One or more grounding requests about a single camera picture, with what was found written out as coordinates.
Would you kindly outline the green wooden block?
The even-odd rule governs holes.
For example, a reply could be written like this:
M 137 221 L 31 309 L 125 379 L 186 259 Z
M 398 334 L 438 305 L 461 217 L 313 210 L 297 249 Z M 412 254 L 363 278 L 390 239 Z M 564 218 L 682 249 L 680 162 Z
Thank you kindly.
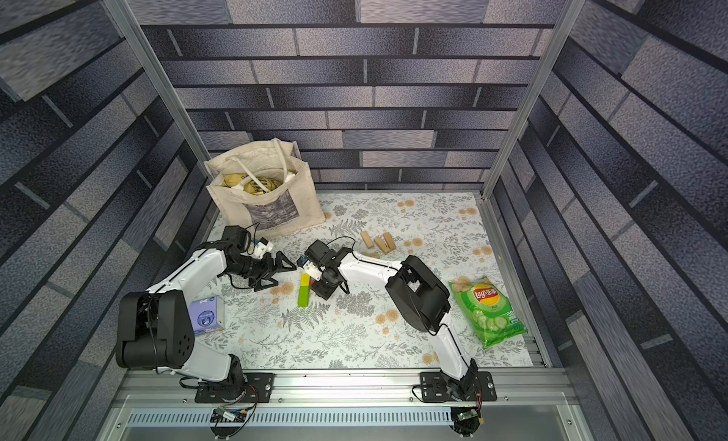
M 299 296 L 298 296 L 298 307 L 307 308 L 307 306 L 309 306 L 309 300 L 310 300 L 310 287 L 309 286 L 300 286 Z

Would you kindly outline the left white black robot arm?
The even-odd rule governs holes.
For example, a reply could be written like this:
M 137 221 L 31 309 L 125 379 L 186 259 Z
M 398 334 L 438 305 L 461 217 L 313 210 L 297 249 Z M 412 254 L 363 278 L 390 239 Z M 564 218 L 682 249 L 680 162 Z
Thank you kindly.
M 218 277 L 240 276 L 248 283 L 244 289 L 255 292 L 276 287 L 275 275 L 293 272 L 296 266 L 272 249 L 272 243 L 254 239 L 247 228 L 227 226 L 220 239 L 201 244 L 168 277 L 125 295 L 119 303 L 119 367 L 241 385 L 245 375 L 240 359 L 196 344 L 189 306 Z

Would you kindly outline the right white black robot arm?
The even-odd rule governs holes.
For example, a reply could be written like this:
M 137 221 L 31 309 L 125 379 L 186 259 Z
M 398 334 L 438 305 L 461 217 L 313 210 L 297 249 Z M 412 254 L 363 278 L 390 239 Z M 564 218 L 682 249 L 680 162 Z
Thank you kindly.
M 403 261 L 375 259 L 348 247 L 336 251 L 317 240 L 297 265 L 313 277 L 312 291 L 324 300 L 337 289 L 349 293 L 352 283 L 384 287 L 404 321 L 428 335 L 449 395 L 465 401 L 477 393 L 479 367 L 453 327 L 449 290 L 421 259 L 414 255 Z

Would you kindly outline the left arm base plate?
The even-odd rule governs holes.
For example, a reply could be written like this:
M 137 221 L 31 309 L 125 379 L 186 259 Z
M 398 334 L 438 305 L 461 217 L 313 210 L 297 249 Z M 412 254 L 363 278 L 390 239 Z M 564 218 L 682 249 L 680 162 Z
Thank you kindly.
M 195 393 L 195 403 L 269 403 L 275 378 L 273 373 L 246 373 L 231 382 L 203 381 Z

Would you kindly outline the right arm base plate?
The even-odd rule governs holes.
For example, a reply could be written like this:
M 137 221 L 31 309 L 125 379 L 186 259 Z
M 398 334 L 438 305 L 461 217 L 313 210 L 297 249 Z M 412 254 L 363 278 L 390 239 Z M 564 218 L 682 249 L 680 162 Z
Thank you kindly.
M 496 387 L 489 372 L 479 371 L 477 378 L 463 385 L 440 371 L 419 374 L 419 399 L 424 403 L 493 402 L 498 399 Z

